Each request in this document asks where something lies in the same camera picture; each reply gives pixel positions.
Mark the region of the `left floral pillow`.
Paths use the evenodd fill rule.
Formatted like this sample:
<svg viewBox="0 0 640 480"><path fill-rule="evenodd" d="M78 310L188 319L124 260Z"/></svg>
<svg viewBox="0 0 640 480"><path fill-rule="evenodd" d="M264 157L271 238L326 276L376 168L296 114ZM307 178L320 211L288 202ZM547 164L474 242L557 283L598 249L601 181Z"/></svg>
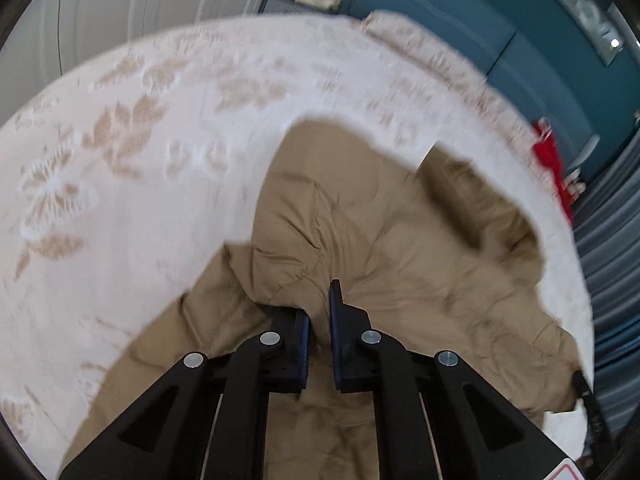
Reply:
<svg viewBox="0 0 640 480"><path fill-rule="evenodd" d="M376 10L361 23L363 31L405 55L477 108L493 106L498 94L486 76L463 54L405 15Z"/></svg>

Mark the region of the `tan quilted down coat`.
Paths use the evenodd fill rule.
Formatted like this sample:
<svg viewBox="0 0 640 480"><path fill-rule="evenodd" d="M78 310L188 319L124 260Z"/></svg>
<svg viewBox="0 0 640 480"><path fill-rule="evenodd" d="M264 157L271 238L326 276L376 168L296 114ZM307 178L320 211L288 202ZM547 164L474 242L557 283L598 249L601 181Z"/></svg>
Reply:
<svg viewBox="0 0 640 480"><path fill-rule="evenodd" d="M574 408L576 342L544 312L537 234L466 162L433 148L409 170L332 122L285 136L260 192L252 238L227 245L106 373L68 449L78 455L180 356L221 356L304 309L318 339L298 398L270 406L270 479L378 476L370 396L333 385L332 281L408 349L457 352L526 415Z"/></svg>

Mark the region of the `blue nightstand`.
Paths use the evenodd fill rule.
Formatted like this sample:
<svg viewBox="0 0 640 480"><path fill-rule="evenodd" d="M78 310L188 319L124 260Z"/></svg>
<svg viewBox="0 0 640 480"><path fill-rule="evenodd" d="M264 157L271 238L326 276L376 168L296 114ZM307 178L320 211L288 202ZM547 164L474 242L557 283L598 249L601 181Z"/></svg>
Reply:
<svg viewBox="0 0 640 480"><path fill-rule="evenodd" d="M259 14L311 14L312 12L314 10L294 0L262 0L258 8Z"/></svg>

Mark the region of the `red cloth bag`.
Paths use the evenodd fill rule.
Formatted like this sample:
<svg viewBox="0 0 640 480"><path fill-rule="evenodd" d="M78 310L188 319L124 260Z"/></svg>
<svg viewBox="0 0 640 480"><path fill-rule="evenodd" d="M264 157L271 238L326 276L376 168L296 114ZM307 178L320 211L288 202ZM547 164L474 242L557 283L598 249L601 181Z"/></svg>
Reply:
<svg viewBox="0 0 640 480"><path fill-rule="evenodd" d="M532 151L538 162L552 173L552 180L558 191L559 200L569 224L573 223L572 203L573 199L564 179L564 166L558 144L556 143L554 130L547 118L541 117L532 123L537 135L537 141L532 146Z"/></svg>

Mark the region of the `blue upholstered headboard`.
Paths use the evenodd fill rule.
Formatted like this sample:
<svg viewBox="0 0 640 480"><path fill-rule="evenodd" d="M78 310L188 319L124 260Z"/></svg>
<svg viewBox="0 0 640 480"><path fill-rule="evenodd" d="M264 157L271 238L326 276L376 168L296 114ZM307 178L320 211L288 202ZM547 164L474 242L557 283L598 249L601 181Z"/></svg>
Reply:
<svg viewBox="0 0 640 480"><path fill-rule="evenodd" d="M588 178L587 160L599 144L575 92L521 25L487 0L352 0L347 13L395 12L410 18L468 58L488 84L530 122L547 118L564 172Z"/></svg>

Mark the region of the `white floral bedspread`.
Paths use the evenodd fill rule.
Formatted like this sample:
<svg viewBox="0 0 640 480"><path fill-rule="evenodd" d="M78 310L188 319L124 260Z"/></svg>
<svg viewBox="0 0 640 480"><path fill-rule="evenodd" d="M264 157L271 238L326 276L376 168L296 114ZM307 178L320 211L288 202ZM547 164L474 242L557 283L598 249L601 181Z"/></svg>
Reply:
<svg viewBox="0 0 640 480"><path fill-rule="evenodd" d="M469 164L535 229L539 303L591 373L589 297L532 122L489 84L498 102L470 105L362 21L173 29L72 70L2 127L1 413L41 477L77 456L68 449L129 345L224 246L250 242L274 156L307 120L409 170L433 148ZM575 463L577 396L569 411L524 415Z"/></svg>

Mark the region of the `white wardrobe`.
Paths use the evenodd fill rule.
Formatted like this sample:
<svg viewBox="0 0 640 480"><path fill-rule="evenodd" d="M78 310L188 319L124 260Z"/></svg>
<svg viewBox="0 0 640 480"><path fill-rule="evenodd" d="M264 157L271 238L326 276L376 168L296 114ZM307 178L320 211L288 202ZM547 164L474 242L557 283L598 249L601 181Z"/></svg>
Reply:
<svg viewBox="0 0 640 480"><path fill-rule="evenodd" d="M89 58L163 29L254 13L262 0L30 0L1 36L1 119Z"/></svg>

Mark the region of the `grey striped curtain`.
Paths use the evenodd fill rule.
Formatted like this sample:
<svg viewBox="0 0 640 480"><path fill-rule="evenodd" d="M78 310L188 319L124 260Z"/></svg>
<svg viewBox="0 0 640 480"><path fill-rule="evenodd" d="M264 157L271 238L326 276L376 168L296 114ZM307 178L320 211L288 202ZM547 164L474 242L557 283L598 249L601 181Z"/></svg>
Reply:
<svg viewBox="0 0 640 480"><path fill-rule="evenodd" d="M591 298L594 390L618 436L639 406L638 132L578 200L574 239Z"/></svg>

